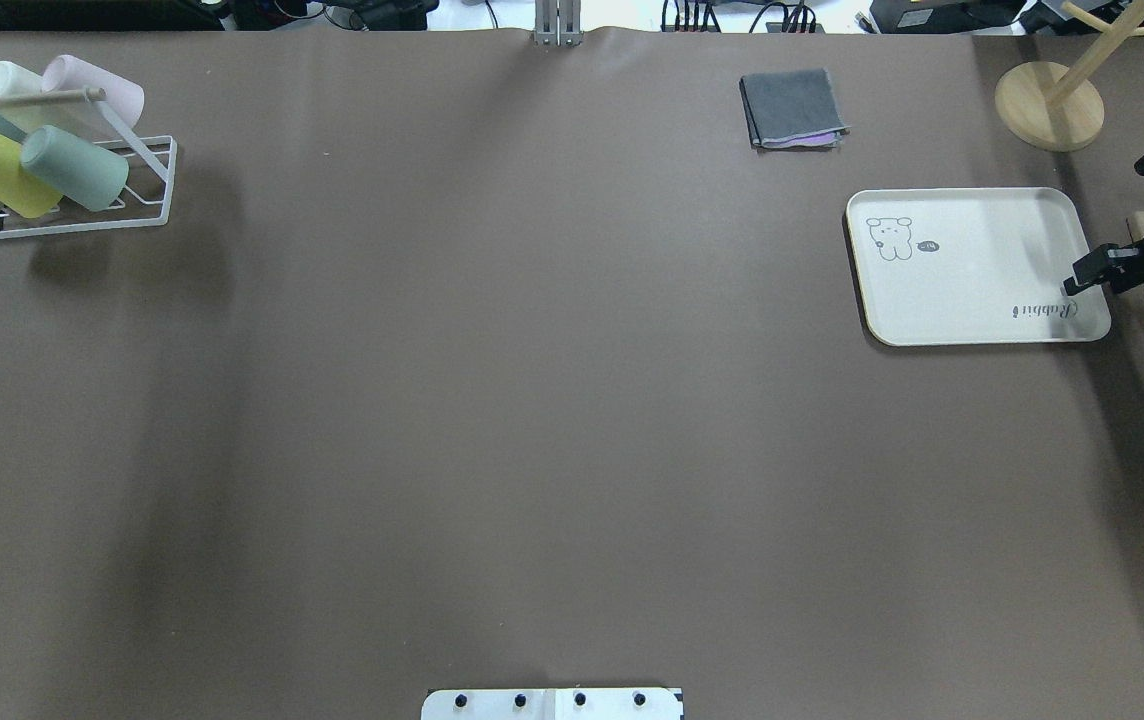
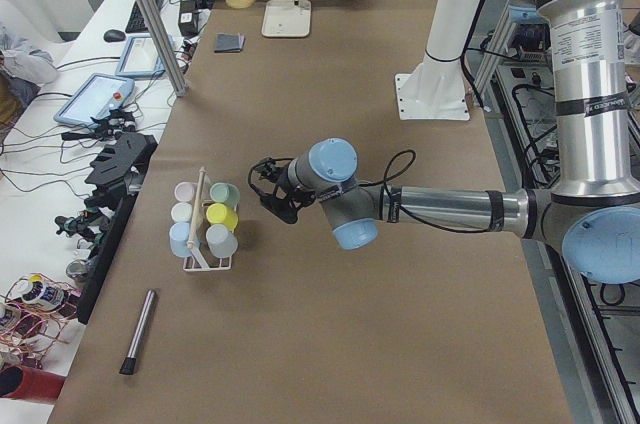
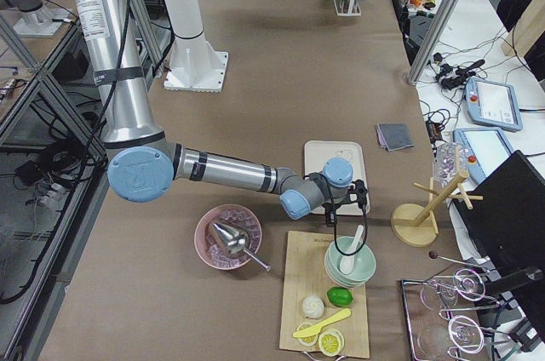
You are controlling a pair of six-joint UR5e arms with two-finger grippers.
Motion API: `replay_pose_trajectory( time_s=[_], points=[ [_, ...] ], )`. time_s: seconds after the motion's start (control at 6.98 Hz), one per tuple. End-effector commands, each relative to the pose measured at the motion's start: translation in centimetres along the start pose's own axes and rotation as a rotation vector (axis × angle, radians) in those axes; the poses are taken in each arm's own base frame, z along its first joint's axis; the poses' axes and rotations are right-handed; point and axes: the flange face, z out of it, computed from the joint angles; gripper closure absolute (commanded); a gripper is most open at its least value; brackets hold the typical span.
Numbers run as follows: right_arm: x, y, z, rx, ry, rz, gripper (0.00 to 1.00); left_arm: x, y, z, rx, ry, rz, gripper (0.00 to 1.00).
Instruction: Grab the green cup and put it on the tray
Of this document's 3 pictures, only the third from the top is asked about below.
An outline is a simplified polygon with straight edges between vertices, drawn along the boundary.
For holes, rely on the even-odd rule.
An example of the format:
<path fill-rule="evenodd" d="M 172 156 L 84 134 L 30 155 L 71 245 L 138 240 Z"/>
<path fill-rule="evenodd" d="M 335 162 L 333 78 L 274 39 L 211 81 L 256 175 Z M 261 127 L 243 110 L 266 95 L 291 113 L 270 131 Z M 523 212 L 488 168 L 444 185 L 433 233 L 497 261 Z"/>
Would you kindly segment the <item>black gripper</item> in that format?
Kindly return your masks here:
<path fill-rule="evenodd" d="M 344 204 L 345 198 L 345 192 L 333 192 L 331 194 L 324 192 L 324 202 L 322 207 L 326 210 L 325 222 L 327 227 L 334 227 L 336 225 L 336 212 L 334 210 L 339 209 Z"/>

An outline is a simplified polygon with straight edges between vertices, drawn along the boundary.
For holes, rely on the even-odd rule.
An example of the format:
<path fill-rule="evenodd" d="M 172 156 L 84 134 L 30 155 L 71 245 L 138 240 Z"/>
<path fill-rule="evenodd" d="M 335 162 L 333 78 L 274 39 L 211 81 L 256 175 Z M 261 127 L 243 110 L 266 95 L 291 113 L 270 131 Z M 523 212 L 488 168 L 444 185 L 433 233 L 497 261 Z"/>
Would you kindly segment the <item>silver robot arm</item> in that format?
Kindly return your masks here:
<path fill-rule="evenodd" d="M 332 158 L 319 172 L 299 176 L 291 169 L 198 151 L 166 139 L 149 104 L 129 22 L 130 1 L 75 0 L 107 123 L 102 141 L 112 190 L 144 203 L 162 197 L 173 181 L 183 178 L 276 194 L 294 220 L 323 207 L 327 221 L 334 223 L 337 209 L 355 200 L 357 187 L 347 160 Z M 174 34 L 168 88 L 220 91 L 228 53 L 207 41 L 198 0 L 164 1 Z"/>

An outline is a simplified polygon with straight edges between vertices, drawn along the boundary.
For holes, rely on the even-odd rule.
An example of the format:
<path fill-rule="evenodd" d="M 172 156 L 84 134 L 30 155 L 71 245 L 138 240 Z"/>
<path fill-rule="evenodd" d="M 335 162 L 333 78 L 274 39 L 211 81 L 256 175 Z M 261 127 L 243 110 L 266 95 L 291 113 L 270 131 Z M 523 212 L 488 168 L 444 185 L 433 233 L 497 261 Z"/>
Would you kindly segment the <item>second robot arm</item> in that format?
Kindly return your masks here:
<path fill-rule="evenodd" d="M 1 10 L 6 9 L 21 13 L 14 30 L 23 37 L 52 37 L 62 24 L 73 22 L 67 9 L 51 9 L 43 0 L 1 0 Z"/>

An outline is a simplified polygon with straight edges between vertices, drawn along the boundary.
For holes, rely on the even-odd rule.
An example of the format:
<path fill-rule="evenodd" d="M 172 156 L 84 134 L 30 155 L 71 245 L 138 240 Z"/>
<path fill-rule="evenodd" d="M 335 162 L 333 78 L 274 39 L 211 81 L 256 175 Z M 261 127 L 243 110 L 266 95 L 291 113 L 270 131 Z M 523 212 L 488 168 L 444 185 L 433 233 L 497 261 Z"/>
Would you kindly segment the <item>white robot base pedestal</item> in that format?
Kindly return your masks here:
<path fill-rule="evenodd" d="M 229 53 L 216 51 L 204 34 L 198 0 L 164 0 L 175 35 L 164 87 L 219 93 Z"/>

